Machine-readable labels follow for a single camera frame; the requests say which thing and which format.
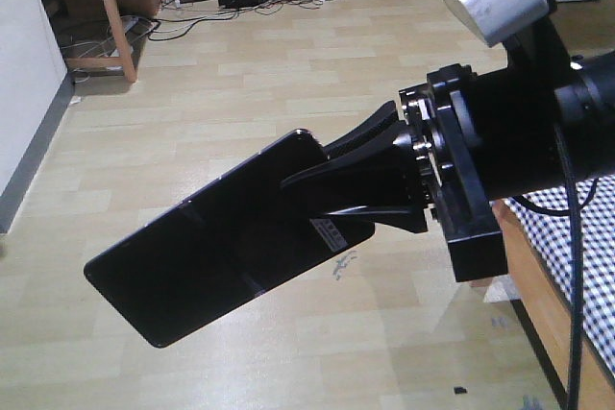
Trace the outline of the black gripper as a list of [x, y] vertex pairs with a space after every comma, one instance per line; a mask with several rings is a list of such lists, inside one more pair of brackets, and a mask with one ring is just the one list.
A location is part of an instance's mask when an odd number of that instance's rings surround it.
[[[400, 92], [415, 156], [460, 282], [505, 275], [491, 204], [557, 183], [554, 131], [527, 79], [453, 64]], [[312, 217], [428, 230], [424, 188], [406, 123], [390, 100], [324, 147], [328, 160], [282, 182]]]

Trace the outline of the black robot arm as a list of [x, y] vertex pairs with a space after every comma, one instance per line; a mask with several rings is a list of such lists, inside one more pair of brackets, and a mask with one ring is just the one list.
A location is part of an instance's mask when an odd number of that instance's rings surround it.
[[542, 18], [504, 42], [504, 69], [453, 64], [402, 89], [325, 149], [325, 162], [283, 181], [314, 217], [412, 232], [439, 222], [458, 281], [507, 272], [494, 200], [559, 186], [563, 139], [577, 180], [614, 170], [614, 57], [573, 63]]

